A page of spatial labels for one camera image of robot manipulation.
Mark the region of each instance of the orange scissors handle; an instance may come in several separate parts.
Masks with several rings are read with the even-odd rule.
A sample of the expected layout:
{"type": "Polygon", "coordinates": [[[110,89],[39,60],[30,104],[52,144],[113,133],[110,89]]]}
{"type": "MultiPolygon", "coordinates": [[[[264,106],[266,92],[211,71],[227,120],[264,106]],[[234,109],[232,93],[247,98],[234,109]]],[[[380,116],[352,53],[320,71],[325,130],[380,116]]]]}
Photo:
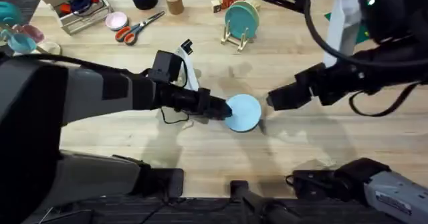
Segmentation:
{"type": "Polygon", "coordinates": [[[140,31],[144,28],[144,26],[137,27],[136,29],[133,29],[128,35],[125,37],[125,44],[132,46],[136,43],[136,40],[138,39],[138,34],[140,31]]]}
{"type": "Polygon", "coordinates": [[[124,27],[116,33],[115,39],[118,42],[123,42],[125,37],[131,32],[131,27],[124,27]]]}

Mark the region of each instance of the sticker label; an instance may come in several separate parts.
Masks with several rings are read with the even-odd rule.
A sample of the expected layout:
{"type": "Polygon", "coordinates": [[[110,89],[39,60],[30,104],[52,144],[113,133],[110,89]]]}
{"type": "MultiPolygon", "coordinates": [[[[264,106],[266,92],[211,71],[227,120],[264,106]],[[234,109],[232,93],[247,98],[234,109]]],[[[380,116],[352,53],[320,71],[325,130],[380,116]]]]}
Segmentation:
{"type": "Polygon", "coordinates": [[[376,192],[376,199],[384,204],[387,204],[388,206],[394,207],[397,210],[407,214],[412,215],[412,208],[409,204],[404,203],[402,201],[399,201],[395,199],[394,197],[388,196],[387,194],[376,192]]]}

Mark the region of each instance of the green object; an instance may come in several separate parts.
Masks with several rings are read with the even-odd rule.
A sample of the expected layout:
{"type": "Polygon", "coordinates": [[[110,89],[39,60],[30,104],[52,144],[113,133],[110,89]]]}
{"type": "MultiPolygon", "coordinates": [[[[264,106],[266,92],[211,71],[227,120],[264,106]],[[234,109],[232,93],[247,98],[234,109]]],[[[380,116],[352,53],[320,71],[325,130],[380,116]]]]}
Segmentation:
{"type": "MultiPolygon", "coordinates": [[[[325,17],[330,21],[332,13],[327,13],[325,17]]],[[[356,44],[362,43],[370,39],[367,27],[364,24],[360,24],[358,35],[356,36],[356,44]]]]}
{"type": "Polygon", "coordinates": [[[229,31],[233,37],[241,38],[248,28],[247,38],[252,38],[258,27],[257,16],[250,9],[241,5],[232,5],[226,12],[225,24],[230,21],[229,31]]]}
{"type": "Polygon", "coordinates": [[[367,0],[367,5],[371,6],[376,3],[376,0],[367,0]]]}

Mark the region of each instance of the teal cup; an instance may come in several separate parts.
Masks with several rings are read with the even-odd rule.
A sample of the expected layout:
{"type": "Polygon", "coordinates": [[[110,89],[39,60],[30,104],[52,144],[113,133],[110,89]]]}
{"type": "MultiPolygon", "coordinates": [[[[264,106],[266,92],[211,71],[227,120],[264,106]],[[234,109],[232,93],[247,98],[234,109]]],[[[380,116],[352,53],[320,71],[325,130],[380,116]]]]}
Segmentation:
{"type": "Polygon", "coordinates": [[[37,44],[24,33],[11,33],[3,30],[0,33],[0,39],[4,39],[7,45],[18,53],[31,53],[37,47],[37,44]]]}
{"type": "Polygon", "coordinates": [[[20,10],[11,3],[0,1],[0,22],[6,23],[10,27],[15,24],[22,24],[22,14],[20,10]]]}

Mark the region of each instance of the mug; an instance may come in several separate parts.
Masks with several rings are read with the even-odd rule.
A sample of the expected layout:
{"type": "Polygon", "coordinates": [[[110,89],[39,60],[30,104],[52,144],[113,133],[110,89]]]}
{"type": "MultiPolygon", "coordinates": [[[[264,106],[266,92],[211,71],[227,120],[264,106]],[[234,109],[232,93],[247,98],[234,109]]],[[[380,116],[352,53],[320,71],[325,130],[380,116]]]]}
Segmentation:
{"type": "Polygon", "coordinates": [[[18,53],[31,53],[37,47],[37,44],[24,33],[11,33],[3,30],[0,33],[0,39],[6,39],[7,45],[18,53]]]}
{"type": "Polygon", "coordinates": [[[34,42],[40,43],[45,39],[45,35],[36,27],[25,24],[25,25],[15,25],[13,29],[18,31],[19,33],[25,33],[28,37],[32,38],[34,42]]]}
{"type": "Polygon", "coordinates": [[[20,10],[11,3],[0,1],[0,22],[9,26],[22,23],[20,10]]]}

